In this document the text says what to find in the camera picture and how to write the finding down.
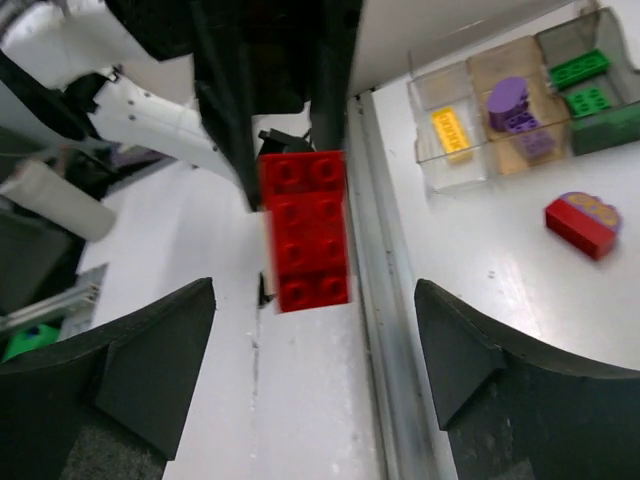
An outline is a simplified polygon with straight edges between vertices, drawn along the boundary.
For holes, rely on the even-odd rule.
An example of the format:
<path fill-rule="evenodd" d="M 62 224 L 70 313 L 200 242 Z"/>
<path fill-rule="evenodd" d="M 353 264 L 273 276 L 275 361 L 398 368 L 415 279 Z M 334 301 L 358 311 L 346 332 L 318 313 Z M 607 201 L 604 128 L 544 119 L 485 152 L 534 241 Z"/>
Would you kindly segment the purple lego brick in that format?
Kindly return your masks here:
<path fill-rule="evenodd" d="M 507 119 L 504 126 L 512 146 L 527 160 L 543 157 L 556 146 L 553 136 L 528 111 Z"/>

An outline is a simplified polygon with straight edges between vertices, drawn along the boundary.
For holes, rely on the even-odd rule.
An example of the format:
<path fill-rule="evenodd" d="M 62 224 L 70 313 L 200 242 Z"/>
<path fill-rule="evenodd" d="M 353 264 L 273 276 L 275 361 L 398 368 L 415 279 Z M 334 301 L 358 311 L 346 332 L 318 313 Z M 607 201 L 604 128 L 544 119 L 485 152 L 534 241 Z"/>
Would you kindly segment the red brick with cupcake print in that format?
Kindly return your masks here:
<path fill-rule="evenodd" d="M 618 210 L 599 197 L 567 192 L 544 209 L 546 227 L 594 261 L 616 245 L 622 226 Z"/>

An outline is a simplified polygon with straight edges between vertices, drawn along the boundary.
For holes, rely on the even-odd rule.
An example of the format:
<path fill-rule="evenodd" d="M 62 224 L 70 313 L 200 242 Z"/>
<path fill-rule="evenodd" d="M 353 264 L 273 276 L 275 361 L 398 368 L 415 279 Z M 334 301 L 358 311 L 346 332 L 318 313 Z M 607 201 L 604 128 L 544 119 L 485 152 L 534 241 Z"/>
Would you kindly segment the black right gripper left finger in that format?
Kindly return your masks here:
<path fill-rule="evenodd" d="M 201 278 L 1 366 L 4 479 L 160 479 L 175 459 L 216 309 Z"/>

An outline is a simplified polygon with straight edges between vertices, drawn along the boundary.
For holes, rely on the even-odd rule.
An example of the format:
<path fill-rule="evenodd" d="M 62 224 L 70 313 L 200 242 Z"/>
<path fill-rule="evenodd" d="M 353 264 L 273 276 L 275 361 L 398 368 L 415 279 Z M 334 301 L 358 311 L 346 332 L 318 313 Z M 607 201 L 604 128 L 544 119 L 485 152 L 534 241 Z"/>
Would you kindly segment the purple rounded lego block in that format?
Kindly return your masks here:
<path fill-rule="evenodd" d="M 527 80 L 511 76 L 500 80 L 486 101 L 489 124 L 496 131 L 505 131 L 504 122 L 528 107 Z"/>

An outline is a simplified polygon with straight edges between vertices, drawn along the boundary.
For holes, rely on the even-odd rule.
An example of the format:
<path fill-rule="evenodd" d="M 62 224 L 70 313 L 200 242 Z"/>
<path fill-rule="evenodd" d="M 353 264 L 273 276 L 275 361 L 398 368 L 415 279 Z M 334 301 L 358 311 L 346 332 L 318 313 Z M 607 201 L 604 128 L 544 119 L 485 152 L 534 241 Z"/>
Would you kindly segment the green two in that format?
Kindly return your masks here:
<path fill-rule="evenodd" d="M 565 90 L 594 76 L 606 73 L 609 58 L 599 49 L 592 49 L 549 70 L 551 83 L 557 90 Z"/>

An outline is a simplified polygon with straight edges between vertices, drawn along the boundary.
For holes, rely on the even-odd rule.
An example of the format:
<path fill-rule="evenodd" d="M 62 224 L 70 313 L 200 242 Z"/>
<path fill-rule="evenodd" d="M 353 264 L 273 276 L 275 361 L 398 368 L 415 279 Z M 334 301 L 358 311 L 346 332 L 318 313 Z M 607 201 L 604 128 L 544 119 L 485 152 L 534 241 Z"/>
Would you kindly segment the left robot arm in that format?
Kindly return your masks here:
<path fill-rule="evenodd" d="M 251 120 L 232 108 L 219 126 L 197 83 L 197 106 L 164 99 L 125 75 L 150 54 L 108 1 L 4 1 L 1 81 L 44 125 L 75 141 L 140 146 L 210 170 L 260 202 Z"/>

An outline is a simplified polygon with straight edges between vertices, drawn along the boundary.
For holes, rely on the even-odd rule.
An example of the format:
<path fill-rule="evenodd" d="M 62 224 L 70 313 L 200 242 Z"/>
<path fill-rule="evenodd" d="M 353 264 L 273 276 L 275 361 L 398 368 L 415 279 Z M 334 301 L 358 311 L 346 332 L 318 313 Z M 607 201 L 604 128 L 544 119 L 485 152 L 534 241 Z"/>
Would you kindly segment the long yellow lego plate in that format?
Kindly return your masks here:
<path fill-rule="evenodd" d="M 450 163 L 469 161 L 473 152 L 466 130 L 451 106 L 430 114 L 431 122 Z"/>

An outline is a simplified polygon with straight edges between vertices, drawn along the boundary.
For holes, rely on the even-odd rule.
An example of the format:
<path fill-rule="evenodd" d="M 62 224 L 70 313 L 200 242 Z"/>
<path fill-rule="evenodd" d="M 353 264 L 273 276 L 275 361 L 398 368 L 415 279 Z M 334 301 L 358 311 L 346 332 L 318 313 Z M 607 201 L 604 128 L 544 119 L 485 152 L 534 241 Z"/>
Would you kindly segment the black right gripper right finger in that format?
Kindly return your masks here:
<path fill-rule="evenodd" d="M 551 346 L 429 280 L 414 302 L 459 478 L 638 478 L 638 371 Z"/>

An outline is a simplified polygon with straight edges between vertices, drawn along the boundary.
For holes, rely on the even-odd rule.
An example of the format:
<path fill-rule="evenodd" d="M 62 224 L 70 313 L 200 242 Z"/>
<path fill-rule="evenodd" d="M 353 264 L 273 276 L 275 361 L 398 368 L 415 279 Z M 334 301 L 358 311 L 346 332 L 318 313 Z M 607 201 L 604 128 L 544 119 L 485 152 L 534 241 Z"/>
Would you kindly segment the red lego brick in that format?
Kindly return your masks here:
<path fill-rule="evenodd" d="M 344 153 L 264 154 L 259 178 L 279 310 L 346 303 Z"/>

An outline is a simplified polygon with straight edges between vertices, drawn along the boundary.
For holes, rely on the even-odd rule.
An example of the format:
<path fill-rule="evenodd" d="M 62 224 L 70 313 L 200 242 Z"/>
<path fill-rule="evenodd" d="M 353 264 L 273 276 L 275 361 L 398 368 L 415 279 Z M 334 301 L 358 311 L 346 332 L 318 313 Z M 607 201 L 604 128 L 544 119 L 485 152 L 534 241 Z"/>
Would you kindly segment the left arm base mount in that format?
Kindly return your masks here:
<path fill-rule="evenodd" d="M 154 59 L 192 57 L 201 124 L 236 173 L 251 210 L 261 203 L 254 116 L 308 109 L 314 146 L 341 145 L 363 2 L 110 1 L 107 6 Z"/>

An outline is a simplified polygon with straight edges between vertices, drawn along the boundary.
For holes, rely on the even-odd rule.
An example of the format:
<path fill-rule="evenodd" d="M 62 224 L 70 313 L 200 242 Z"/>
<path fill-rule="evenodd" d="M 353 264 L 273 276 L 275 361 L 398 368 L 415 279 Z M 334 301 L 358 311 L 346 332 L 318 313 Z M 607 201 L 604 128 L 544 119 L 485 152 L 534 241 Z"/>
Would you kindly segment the small green lego brick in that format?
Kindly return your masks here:
<path fill-rule="evenodd" d="M 575 156 L 639 140 L 639 103 L 604 110 L 571 123 L 571 149 Z"/>

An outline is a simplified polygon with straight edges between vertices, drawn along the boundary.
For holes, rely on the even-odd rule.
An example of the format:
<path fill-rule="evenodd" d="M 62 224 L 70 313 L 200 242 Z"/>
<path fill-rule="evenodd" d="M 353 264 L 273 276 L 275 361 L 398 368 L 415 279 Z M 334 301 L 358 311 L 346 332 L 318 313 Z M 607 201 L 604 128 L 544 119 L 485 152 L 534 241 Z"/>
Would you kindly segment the green sloped lego brick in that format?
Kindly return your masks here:
<path fill-rule="evenodd" d="M 584 88 L 569 94 L 566 102 L 575 119 L 595 115 L 611 107 L 609 98 L 599 87 Z"/>

